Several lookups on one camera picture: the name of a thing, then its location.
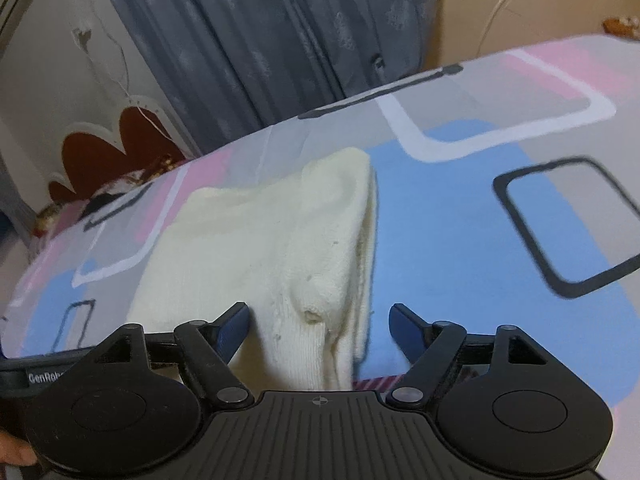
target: beige headboard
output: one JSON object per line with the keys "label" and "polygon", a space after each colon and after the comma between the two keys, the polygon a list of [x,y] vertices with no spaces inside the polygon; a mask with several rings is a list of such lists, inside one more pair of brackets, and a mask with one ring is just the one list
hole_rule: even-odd
{"label": "beige headboard", "polygon": [[640,0],[438,0],[425,68],[602,32],[604,19],[628,15],[640,16]]}

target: bed sheet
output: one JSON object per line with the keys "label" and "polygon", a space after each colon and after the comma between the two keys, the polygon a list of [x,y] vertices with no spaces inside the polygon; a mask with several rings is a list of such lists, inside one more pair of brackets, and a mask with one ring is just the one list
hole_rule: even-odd
{"label": "bed sheet", "polygon": [[408,364],[401,302],[473,333],[516,324],[614,413],[600,464],[640,470],[640,44],[585,36],[405,79],[270,126],[121,197],[58,235],[18,284],[7,357],[96,344],[126,319],[162,230],[195,189],[369,153],[378,238],[359,379]]}

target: finger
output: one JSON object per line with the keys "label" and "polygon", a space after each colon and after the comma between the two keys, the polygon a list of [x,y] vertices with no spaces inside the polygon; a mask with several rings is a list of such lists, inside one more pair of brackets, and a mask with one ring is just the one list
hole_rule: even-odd
{"label": "finger", "polygon": [[36,455],[27,442],[0,431],[0,463],[33,465],[36,463]]}

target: round pad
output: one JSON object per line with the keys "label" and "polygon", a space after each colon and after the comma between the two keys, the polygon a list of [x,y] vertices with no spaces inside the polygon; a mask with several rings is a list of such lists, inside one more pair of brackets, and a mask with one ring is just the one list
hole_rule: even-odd
{"label": "round pad", "polygon": [[128,476],[190,442],[200,425],[200,403],[186,386],[139,369],[116,376],[120,387],[61,378],[37,397],[26,421],[37,453],[67,472]]}
{"label": "round pad", "polygon": [[74,420],[92,431],[123,430],[145,414],[146,402],[137,394],[121,388],[90,392],[71,408]]}
{"label": "round pad", "polygon": [[522,476],[559,475],[599,457],[609,441],[610,414],[591,390],[571,381],[547,388],[551,381],[512,374],[511,385],[507,376],[489,373],[444,396],[436,422],[453,447],[493,471]]}
{"label": "round pad", "polygon": [[505,426],[524,433],[558,428],[567,416],[562,400],[535,390],[503,394],[494,401],[494,415]]}

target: cable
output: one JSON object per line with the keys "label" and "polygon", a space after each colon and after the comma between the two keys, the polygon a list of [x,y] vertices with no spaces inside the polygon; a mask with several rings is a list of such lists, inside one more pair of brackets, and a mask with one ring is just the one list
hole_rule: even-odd
{"label": "cable", "polygon": [[158,127],[158,125],[157,125],[155,122],[153,122],[153,121],[151,120],[151,118],[150,118],[147,114],[145,114],[144,110],[140,107],[140,105],[139,105],[139,104],[137,104],[136,102],[134,102],[134,99],[133,99],[132,95],[131,95],[131,94],[129,93],[129,91],[128,91],[128,90],[127,90],[127,89],[122,85],[122,83],[121,83],[120,81],[118,81],[116,78],[112,77],[112,76],[109,74],[108,70],[107,70],[107,69],[105,69],[105,67],[104,67],[101,63],[98,63],[97,61],[95,61],[95,60],[94,60],[94,58],[93,58],[93,57],[91,57],[91,55],[87,52],[87,50],[86,50],[84,47],[82,47],[82,45],[80,45],[80,44],[78,43],[78,38],[76,37],[76,35],[74,34],[74,32],[73,32],[73,31],[70,31],[70,33],[71,33],[71,37],[72,37],[72,38],[73,38],[73,40],[74,40],[74,44],[75,44],[75,46],[76,46],[76,47],[78,47],[78,49],[79,49],[79,50],[81,50],[81,51],[84,53],[84,55],[87,57],[87,59],[89,60],[89,62],[91,62],[91,64],[92,64],[93,66],[95,66],[95,67],[97,67],[97,68],[101,69],[101,71],[104,73],[104,75],[105,75],[105,76],[107,76],[107,78],[108,78],[108,79],[110,79],[111,81],[113,81],[114,83],[116,83],[116,85],[118,85],[118,86],[120,87],[120,89],[125,93],[125,95],[127,96],[127,98],[129,98],[129,102],[130,102],[130,104],[131,104],[133,107],[137,108],[137,109],[138,109],[138,111],[140,112],[140,114],[141,114],[141,115],[142,115],[142,116],[143,116],[143,117],[144,117],[144,118],[145,118],[145,119],[146,119],[146,120],[147,120],[147,121],[148,121],[148,122],[149,122],[149,123],[150,123],[150,124],[151,124],[151,125],[152,125],[152,126],[153,126],[153,127],[154,127],[154,128],[155,128],[155,129],[156,129],[156,130],[157,130],[157,131],[158,131],[162,136],[163,136],[163,137],[164,137],[164,138],[165,138],[165,139],[168,139],[168,140],[170,140],[171,142],[174,142],[174,140],[173,140],[173,139],[172,139],[172,138],[171,138],[171,137],[170,137],[166,132],[164,132],[162,129],[160,129],[160,128]]}
{"label": "cable", "polygon": [[84,46],[82,46],[79,41],[78,41],[78,37],[74,34],[74,30],[71,27],[71,23],[69,23],[69,27],[71,27],[71,36],[73,37],[74,40],[74,44],[76,47],[78,47],[85,56],[87,56],[87,59],[89,60],[89,62],[96,68],[101,69],[102,72],[104,73],[104,75],[107,76],[108,79],[110,79],[111,81],[113,81],[114,83],[116,83],[116,85],[118,85],[122,91],[125,93],[125,95],[127,96],[127,98],[129,99],[129,102],[131,103],[132,106],[136,107],[138,109],[138,111],[140,112],[140,114],[165,138],[170,140],[171,142],[174,142],[174,140],[168,135],[167,132],[164,132],[162,129],[160,129],[158,127],[158,125],[153,122],[151,120],[151,118],[148,117],[148,115],[146,115],[142,108],[140,107],[139,104],[135,103],[133,101],[133,97],[132,95],[129,93],[129,85],[130,85],[130,80],[129,80],[129,65],[127,64],[127,57],[124,54],[124,49],[122,47],[122,45],[118,42],[118,40],[116,40],[108,31],[107,27],[104,25],[104,22],[102,21],[102,19],[100,18],[100,16],[98,15],[98,12],[95,10],[95,6],[94,6],[94,2],[92,0],[86,0],[89,4],[89,7],[91,9],[92,14],[94,15],[94,17],[96,18],[96,20],[100,23],[100,27],[102,28],[102,31],[105,33],[105,35],[107,36],[107,38],[109,38],[111,40],[111,42],[118,48],[118,50],[120,51],[120,57],[122,58],[122,64],[124,66],[124,75],[125,75],[125,85],[126,87],[116,78],[112,77],[111,74],[109,74],[109,71],[106,69],[106,67],[102,64],[97,62],[96,60],[94,60],[94,58],[91,57],[91,55],[88,52],[86,43]]}

